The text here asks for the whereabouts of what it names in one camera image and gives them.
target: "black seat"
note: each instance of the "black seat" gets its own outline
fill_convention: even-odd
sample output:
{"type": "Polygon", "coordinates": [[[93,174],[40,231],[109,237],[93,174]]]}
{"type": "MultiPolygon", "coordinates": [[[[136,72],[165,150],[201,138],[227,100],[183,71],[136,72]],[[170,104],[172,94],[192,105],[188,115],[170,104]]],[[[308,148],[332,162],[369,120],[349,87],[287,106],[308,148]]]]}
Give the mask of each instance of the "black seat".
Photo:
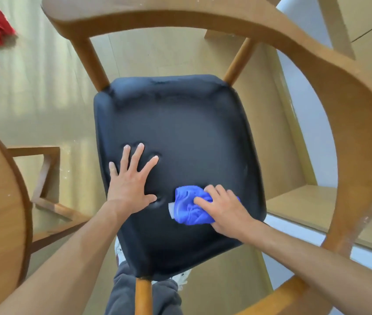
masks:
{"type": "Polygon", "coordinates": [[[131,215],[118,236],[136,277],[162,281],[239,246],[210,225],[171,219],[175,188],[221,184],[263,221],[262,178],[246,114],[237,93],[213,75],[132,77],[113,81],[94,98],[101,174],[107,193],[108,163],[119,170],[122,149],[143,142],[138,170],[159,156],[145,185],[158,199],[131,215]]]}

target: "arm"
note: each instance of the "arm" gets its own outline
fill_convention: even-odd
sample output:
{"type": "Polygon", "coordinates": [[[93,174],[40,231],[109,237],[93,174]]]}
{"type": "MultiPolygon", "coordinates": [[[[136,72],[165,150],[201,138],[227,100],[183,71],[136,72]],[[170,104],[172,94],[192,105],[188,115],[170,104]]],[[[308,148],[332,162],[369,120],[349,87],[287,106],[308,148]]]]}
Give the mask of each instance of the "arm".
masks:
{"type": "Polygon", "coordinates": [[[214,201],[195,198],[195,203],[214,218],[217,232],[267,253],[345,314],[372,315],[372,270],[253,219],[231,190],[217,185],[205,191],[214,201]]]}
{"type": "Polygon", "coordinates": [[[0,315],[82,314],[103,259],[126,219],[155,201],[144,195],[145,180],[157,164],[152,158],[137,172],[144,145],[139,144],[127,168],[131,148],[125,146],[117,174],[110,163],[107,202],[27,281],[0,305],[0,315]]]}

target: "hand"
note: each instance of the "hand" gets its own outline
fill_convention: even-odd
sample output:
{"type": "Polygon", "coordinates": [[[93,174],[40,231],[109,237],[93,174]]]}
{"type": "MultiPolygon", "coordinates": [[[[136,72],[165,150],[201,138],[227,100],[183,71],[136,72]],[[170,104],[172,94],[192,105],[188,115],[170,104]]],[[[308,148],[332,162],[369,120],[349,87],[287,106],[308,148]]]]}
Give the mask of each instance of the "hand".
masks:
{"type": "Polygon", "coordinates": [[[128,169],[127,164],[129,162],[131,147],[126,145],[125,148],[123,148],[119,174],[117,174],[115,164],[109,163],[111,180],[107,193],[107,202],[118,202],[118,206],[122,206],[126,209],[128,216],[132,213],[141,211],[151,202],[157,200],[157,196],[153,194],[144,194],[144,186],[148,174],[158,162],[158,156],[152,157],[145,167],[138,172],[138,162],[141,158],[143,149],[144,145],[140,143],[131,158],[131,165],[128,169]]]}
{"type": "Polygon", "coordinates": [[[237,196],[231,190],[225,191],[222,185],[217,185],[215,188],[209,185],[205,191],[210,194],[213,202],[196,197],[194,203],[214,218],[215,222],[212,223],[212,227],[215,231],[248,243],[249,228],[253,227],[256,220],[250,216],[237,196]]]}

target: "wooden floor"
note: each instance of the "wooden floor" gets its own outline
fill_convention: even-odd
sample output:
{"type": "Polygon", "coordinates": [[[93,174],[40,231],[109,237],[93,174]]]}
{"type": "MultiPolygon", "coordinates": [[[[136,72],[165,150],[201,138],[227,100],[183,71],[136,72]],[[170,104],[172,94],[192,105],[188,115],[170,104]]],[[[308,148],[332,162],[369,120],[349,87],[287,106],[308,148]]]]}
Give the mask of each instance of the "wooden floor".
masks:
{"type": "MultiPolygon", "coordinates": [[[[96,92],[72,46],[55,32],[39,4],[0,0],[0,9],[18,33],[0,48],[0,139],[6,145],[60,146],[55,191],[64,205],[91,215],[105,201],[92,107],[96,92]]],[[[155,28],[98,36],[92,42],[109,79],[200,73],[222,77],[243,40],[205,40],[204,34],[192,28],[155,28]]],[[[303,185],[263,49],[257,49],[235,88],[251,124],[266,197],[303,185]]],[[[30,193],[41,163],[41,156],[17,158],[30,193]]],[[[56,223],[56,217],[33,210],[35,230],[56,223]]],[[[65,240],[32,255],[29,275],[65,240]]],[[[116,270],[110,248],[85,314],[103,314],[116,270]]],[[[186,315],[233,314],[265,294],[255,251],[246,246],[196,267],[181,293],[186,315]]]]}

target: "blue cloth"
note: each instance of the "blue cloth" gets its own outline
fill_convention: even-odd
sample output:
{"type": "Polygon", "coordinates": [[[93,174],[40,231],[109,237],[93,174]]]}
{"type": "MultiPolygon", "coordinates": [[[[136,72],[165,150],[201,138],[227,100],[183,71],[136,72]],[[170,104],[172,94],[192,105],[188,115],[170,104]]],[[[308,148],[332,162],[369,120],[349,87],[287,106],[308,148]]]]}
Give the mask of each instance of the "blue cloth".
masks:
{"type": "Polygon", "coordinates": [[[193,203],[193,199],[197,196],[212,202],[212,197],[209,193],[196,185],[185,185],[176,189],[173,215],[178,223],[192,226],[194,224],[215,222],[208,212],[193,203]]]}

